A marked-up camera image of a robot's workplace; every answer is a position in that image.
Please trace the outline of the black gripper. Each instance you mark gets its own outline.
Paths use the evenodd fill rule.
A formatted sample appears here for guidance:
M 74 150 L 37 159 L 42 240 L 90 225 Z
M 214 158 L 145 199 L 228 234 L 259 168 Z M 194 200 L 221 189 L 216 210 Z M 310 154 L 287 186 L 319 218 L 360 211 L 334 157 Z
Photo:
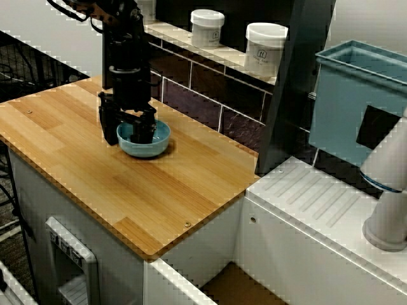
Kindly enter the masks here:
M 132 124 L 132 143 L 152 143 L 156 130 L 156 110 L 149 104 L 149 69 L 117 69 L 110 66 L 109 75 L 113 92 L 99 93 L 99 119 L 106 142 L 110 146 L 118 143 L 118 122 L 125 121 Z

